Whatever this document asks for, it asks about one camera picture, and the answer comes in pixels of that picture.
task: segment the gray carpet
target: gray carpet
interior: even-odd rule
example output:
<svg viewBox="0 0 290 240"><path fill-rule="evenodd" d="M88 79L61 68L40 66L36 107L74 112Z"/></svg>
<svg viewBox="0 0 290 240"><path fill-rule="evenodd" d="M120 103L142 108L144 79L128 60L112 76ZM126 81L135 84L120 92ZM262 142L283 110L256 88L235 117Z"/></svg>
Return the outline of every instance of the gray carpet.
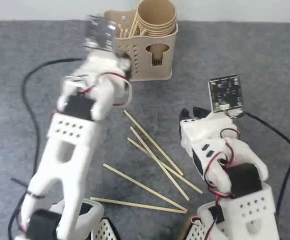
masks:
<svg viewBox="0 0 290 240"><path fill-rule="evenodd" d="M41 62L83 57L81 21L0 22L0 240L6 239L9 216L23 188L9 181L29 181L34 153L32 123L20 100L23 75ZM59 95L60 78L79 63L49 66L31 79L27 92L40 125L42 146L50 115ZM130 121L115 109L104 123L103 135L87 177L86 197L173 207L102 167L121 170L189 209L187 215L104 204L123 240L176 240L190 215L214 198L180 146L178 114L183 107L209 108L207 81L240 74L246 109L290 137L290 24L180 22L173 77L169 81L133 83L128 110L174 159L185 177L206 193L200 195L180 182L186 201L156 164L126 138ZM275 133L247 116L241 119L242 139L267 164L275 199L290 163L290 147ZM60 184L43 201L61 199ZM283 201L279 231L290 240L290 182Z"/></svg>

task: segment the paper cup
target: paper cup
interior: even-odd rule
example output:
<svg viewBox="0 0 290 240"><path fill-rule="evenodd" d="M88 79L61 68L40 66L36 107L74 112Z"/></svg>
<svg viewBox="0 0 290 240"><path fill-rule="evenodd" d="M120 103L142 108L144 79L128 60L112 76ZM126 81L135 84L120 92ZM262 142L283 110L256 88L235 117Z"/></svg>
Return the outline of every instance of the paper cup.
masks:
<svg viewBox="0 0 290 240"><path fill-rule="evenodd" d="M176 19L176 8L168 0L144 0L137 12L144 27L165 27Z"/></svg>
<svg viewBox="0 0 290 240"><path fill-rule="evenodd" d="M146 35L148 35L148 36L152 36L152 37L162 37L162 36L166 36L166 35L170 34L175 29L176 22L173 25L171 25L168 29L165 29L165 30L162 30L162 31L152 31L152 30L148 30L141 23L138 23L138 27L141 30L141 32L143 30L146 30Z"/></svg>

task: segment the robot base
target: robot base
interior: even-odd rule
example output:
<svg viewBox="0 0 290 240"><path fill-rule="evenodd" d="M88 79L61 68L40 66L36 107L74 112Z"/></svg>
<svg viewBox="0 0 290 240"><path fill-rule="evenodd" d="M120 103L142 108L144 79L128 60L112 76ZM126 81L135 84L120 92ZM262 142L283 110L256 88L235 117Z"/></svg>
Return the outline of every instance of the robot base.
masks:
<svg viewBox="0 0 290 240"><path fill-rule="evenodd" d="M275 221L275 203L271 187L262 183L263 190L239 198L222 198L219 205L224 219L217 221L210 232L213 240L279 240ZM214 221L210 202L198 208L201 221L190 225L184 240L204 240Z"/></svg>
<svg viewBox="0 0 290 240"><path fill-rule="evenodd" d="M61 214L63 209L64 200L54 204L49 211ZM110 219L103 217L104 208L100 203L90 200L84 201L80 212L75 230L69 240L120 240ZM17 236L15 240L29 239L22 234Z"/></svg>

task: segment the wooden chopstick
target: wooden chopstick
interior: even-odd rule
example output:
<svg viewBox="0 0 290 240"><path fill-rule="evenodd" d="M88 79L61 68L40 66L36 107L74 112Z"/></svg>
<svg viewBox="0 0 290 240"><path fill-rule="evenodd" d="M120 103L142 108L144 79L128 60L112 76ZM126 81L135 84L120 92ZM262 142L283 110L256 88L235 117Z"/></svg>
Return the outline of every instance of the wooden chopstick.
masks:
<svg viewBox="0 0 290 240"><path fill-rule="evenodd" d="M139 150L141 150L142 152L144 152L148 157L152 158L153 157L138 143L136 143L133 139L131 138L127 138L128 141L130 141L130 143L132 143L135 147L137 147ZM193 188L194 190L196 190L197 192L199 192L200 194L203 194L204 192L202 190L200 190L199 188L197 188L195 185L193 185L191 182L189 182L187 179L185 179L183 176L181 176L180 174L178 174L176 171L174 171L171 167L169 167L168 165L166 165L164 162L162 162L160 160L160 162L162 163L162 165L169 171L171 172L173 175L175 175L176 177L178 177L181 181L183 181L184 183L186 183L188 186L190 186L191 188Z"/></svg>
<svg viewBox="0 0 290 240"><path fill-rule="evenodd" d="M158 149L158 151L167 159L167 161L174 167L174 169L182 176L184 173L179 167L171 160L171 158L161 149L161 147L152 139L152 137L145 131L145 129L127 112L124 113L129 117L129 119L142 131L142 133L148 138L148 140Z"/></svg>
<svg viewBox="0 0 290 240"><path fill-rule="evenodd" d="M188 195L183 191L183 189L179 186L179 184L174 180L174 178L170 175L170 173L165 169L165 167L161 164L159 159L154 155L154 153L150 150L148 145L144 142L144 140L140 137L140 135L135 131L135 129L131 126L130 129L135 134L135 136L138 138L138 140L144 145L147 152L153 157L155 162L158 164L158 166L164 171L164 173L167 175L167 177L170 179L170 181L175 185L175 187L179 190L179 192L184 196L184 198L189 201Z"/></svg>
<svg viewBox="0 0 290 240"><path fill-rule="evenodd" d="M165 212L171 212L171 213L178 213L178 214L186 214L187 213L187 211L173 209L173 208L145 205L145 204L139 204L139 203L133 203L133 202L127 202L127 201L117 201L117 200L105 199L105 198L100 198L100 197L92 197L91 196L90 200L103 202L103 203L109 203L109 204L119 204L119 205L138 207L138 208L144 208L144 209L153 209L153 210L159 210L159 211L165 211Z"/></svg>
<svg viewBox="0 0 290 240"><path fill-rule="evenodd" d="M181 210L183 210L183 211L187 211L187 209L185 209L183 206L181 206L181 205L179 205L178 203L176 203L176 202L170 200L169 198L167 198L167 197L161 195L159 192L156 192L156 191L152 190L151 188L149 188L149 187L145 186L144 184L142 184L142 183L136 181L135 179L133 179L133 178L127 176L126 174L124 174L124 173L118 171L117 169L114 169L113 167L111 167L111 166L109 166L109 165L107 165L107 164L105 164L105 163L103 164L103 166L104 166L105 168L107 168L107 169L113 171L114 173L120 175L121 177L123 177L123 178L125 178L125 179L131 181L132 183L136 184L137 186L139 186L139 187L145 189L146 191L152 193L153 195L156 195L157 197L159 197L159 198L165 200L166 202L168 202L168 203L174 205L175 207L177 207L177 208L179 208L179 209L181 209Z"/></svg>

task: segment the white robotic arm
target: white robotic arm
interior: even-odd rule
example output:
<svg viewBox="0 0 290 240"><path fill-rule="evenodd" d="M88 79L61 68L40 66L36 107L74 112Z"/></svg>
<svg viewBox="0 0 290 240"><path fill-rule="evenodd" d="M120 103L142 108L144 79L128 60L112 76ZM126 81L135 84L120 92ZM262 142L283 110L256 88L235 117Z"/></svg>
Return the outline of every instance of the white robotic arm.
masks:
<svg viewBox="0 0 290 240"><path fill-rule="evenodd" d="M267 166L238 139L237 127L224 112L197 107L193 112L195 117L186 109L180 113L181 145L208 186L222 195L197 210L200 220L185 239L278 240L273 195L264 183Z"/></svg>
<svg viewBox="0 0 290 240"><path fill-rule="evenodd" d="M104 22L97 20L94 23L99 28ZM105 22L105 27L112 31L114 26ZM84 240L90 232L95 239L93 231L104 209L91 201L89 209L82 212L86 174L100 134L100 121L127 89L126 103L131 99L130 67L129 58L118 56L100 43L93 45L81 67L63 79L46 147L20 209L23 234L17 240ZM62 182L64 200L51 210L37 210L38 201L57 180Z"/></svg>

